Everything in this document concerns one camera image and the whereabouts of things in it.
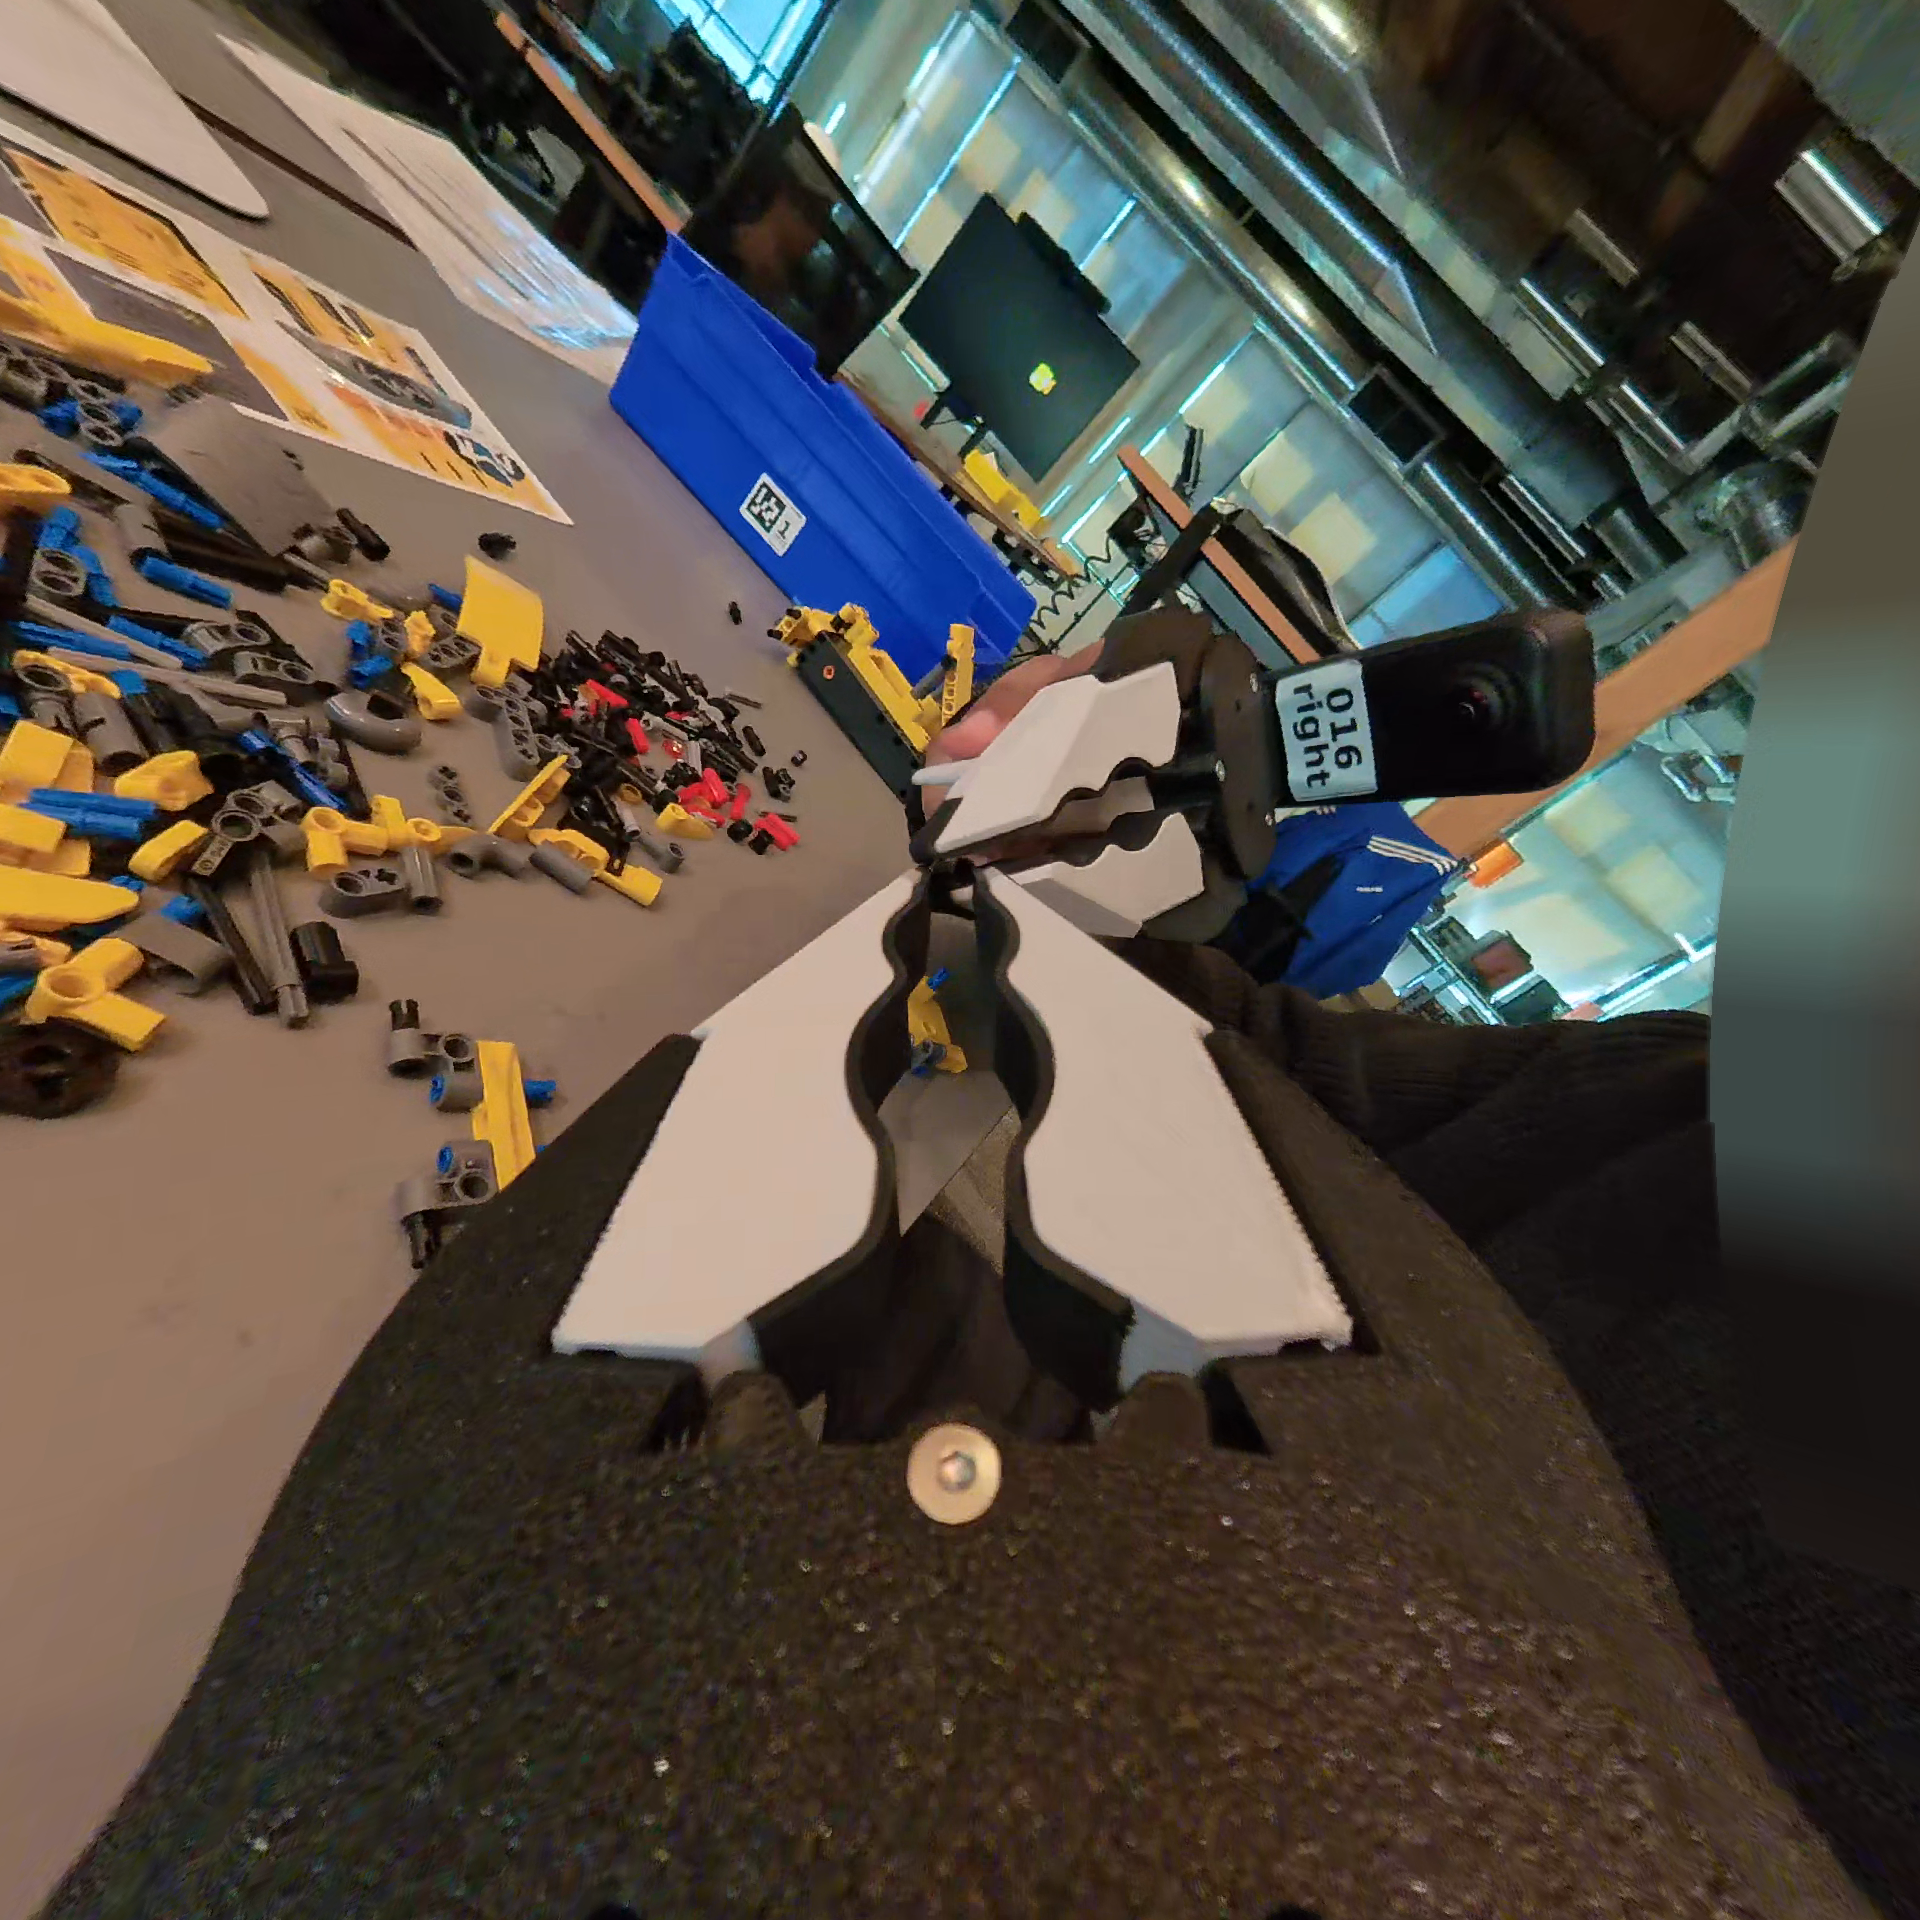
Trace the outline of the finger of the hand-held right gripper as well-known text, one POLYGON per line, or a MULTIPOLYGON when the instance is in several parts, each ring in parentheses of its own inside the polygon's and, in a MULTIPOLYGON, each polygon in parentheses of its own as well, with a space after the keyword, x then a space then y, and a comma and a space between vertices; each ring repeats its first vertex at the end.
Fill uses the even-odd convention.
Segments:
POLYGON ((1130 940, 1200 900, 1205 864, 1188 819, 1120 819, 1146 837, 1105 837, 1083 858, 1064 853, 1000 864, 995 876, 1094 940, 1130 940))
POLYGON ((1079 675, 1044 684, 978 752, 920 769, 915 782, 943 790, 943 802, 915 832, 915 863, 1044 828, 1115 781, 1159 773, 1176 759, 1182 723, 1182 683, 1167 660, 1112 680, 1079 675))

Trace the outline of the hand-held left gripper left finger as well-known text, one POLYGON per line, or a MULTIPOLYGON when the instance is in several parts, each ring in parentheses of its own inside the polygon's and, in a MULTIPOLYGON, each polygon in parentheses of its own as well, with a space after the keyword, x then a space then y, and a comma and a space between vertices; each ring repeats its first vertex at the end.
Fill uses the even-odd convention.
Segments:
POLYGON ((851 1090, 859 1019, 900 974, 886 932, 915 900, 896 876, 732 997, 690 1063, 549 1335, 730 1379, 765 1366, 755 1317, 851 1255, 881 1150, 851 1090))

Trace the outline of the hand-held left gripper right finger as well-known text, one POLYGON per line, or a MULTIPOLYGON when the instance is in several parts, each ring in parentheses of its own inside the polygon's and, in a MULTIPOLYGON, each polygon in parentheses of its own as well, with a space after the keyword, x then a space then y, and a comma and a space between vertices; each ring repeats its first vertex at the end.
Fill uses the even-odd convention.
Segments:
POLYGON ((1016 883, 974 883, 993 1068, 1018 1115, 1002 1261, 1013 1332, 1083 1405, 1140 1380, 1354 1342, 1210 1048, 1211 1023, 1016 883))

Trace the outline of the person's right hand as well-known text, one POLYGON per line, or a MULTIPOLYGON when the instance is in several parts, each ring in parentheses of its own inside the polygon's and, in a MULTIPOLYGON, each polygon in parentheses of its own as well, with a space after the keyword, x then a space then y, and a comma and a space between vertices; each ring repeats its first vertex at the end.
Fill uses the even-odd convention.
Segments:
POLYGON ((1094 641, 1074 655, 1047 652, 1009 664, 928 743, 913 787, 949 789, 958 776, 943 769, 970 767, 1046 689, 1090 675, 1102 655, 1103 642, 1094 641))

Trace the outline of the blue striped jacket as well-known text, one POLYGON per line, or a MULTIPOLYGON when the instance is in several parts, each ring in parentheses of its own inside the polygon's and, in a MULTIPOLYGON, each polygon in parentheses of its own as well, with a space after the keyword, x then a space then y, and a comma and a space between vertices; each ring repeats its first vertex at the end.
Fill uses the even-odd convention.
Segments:
POLYGON ((1381 978, 1459 870, 1399 804, 1296 811, 1211 949, 1260 986, 1349 997, 1381 978))

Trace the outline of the person's black sweater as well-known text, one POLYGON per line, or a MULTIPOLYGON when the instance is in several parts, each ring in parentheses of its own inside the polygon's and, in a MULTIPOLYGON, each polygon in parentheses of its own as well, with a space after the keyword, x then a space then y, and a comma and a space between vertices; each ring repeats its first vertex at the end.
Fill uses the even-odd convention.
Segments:
POLYGON ((1222 953, 1163 980, 1368 1148, 1587 1405, 1765 1761, 1883 1917, 1918 1914, 1915 1594, 1762 1512, 1722 1262, 1709 1023, 1332 1012, 1222 953))

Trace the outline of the black monitor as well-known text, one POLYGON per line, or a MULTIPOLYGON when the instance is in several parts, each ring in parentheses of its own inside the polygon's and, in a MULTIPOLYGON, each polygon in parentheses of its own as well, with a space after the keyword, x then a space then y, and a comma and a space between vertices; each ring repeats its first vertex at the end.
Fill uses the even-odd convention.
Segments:
POLYGON ((1135 378, 1108 299, 1028 215, 982 195, 897 323, 958 420, 1044 478, 1135 378))
POLYGON ((921 278, 796 107, 755 126, 680 241, 799 339, 827 381, 921 278))

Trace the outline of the wooden background desk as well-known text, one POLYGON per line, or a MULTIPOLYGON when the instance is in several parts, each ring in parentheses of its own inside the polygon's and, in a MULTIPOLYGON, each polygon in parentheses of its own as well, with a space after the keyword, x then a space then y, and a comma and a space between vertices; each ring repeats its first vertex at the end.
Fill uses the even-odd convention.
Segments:
POLYGON ((1518 794, 1434 798, 1414 822, 1451 858, 1476 863, 1532 814, 1609 767, 1644 733, 1768 646, 1798 544, 1791 538, 1769 553, 1595 683, 1594 743, 1576 773, 1518 794))

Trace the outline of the blue plastic bin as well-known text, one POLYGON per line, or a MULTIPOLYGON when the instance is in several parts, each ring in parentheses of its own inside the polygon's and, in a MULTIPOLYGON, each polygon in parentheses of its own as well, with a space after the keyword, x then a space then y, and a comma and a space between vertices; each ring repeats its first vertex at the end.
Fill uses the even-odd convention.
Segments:
POLYGON ((911 678, 970 626, 1004 667, 1038 603, 811 349, 671 237, 610 405, 789 608, 862 608, 911 678))

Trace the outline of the pile of toy building pieces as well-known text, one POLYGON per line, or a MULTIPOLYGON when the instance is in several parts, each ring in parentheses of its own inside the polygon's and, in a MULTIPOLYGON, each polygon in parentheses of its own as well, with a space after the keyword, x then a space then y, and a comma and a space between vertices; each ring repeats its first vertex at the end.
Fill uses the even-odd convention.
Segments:
POLYGON ((108 1005, 151 974, 300 1026, 361 988, 341 924, 439 917, 449 879, 656 908, 698 837, 799 845, 792 767, 678 658, 548 651, 481 555, 409 603, 324 574, 330 537, 388 547, 108 346, 4 339, 6 1023, 133 1053, 162 1016, 108 1005))

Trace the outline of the yellow black sticker sheet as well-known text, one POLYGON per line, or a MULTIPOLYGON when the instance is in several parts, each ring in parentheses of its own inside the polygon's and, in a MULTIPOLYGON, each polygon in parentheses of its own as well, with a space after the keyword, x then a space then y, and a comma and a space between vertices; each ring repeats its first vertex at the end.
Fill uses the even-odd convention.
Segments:
POLYGON ((568 526, 418 327, 4 123, 4 335, 106 344, 106 372, 568 526))

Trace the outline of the white printed paper sheet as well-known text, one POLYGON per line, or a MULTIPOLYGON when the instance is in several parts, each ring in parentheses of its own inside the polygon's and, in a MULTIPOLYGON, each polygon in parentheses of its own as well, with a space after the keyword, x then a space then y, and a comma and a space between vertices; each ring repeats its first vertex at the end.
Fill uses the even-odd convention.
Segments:
POLYGON ((610 385, 634 315, 565 259, 448 139, 222 36, 242 71, 372 195, 474 315, 610 385))

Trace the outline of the white lamp base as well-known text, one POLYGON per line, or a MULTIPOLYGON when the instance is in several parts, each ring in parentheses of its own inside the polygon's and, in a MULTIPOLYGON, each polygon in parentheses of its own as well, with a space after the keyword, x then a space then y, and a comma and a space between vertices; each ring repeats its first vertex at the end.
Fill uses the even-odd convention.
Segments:
POLYGON ((2 93, 230 216, 271 208, 176 88, 96 3, 4 3, 2 93))

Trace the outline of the yellow toy vehicle frame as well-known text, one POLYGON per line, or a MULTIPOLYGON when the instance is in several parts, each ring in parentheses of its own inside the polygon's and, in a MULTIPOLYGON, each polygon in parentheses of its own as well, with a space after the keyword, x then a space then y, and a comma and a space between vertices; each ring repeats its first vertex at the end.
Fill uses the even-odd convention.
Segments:
POLYGON ((920 683, 879 646, 857 604, 788 608, 767 631, 785 667, 900 801, 915 794, 928 747, 972 704, 976 632, 953 622, 941 658, 920 683))

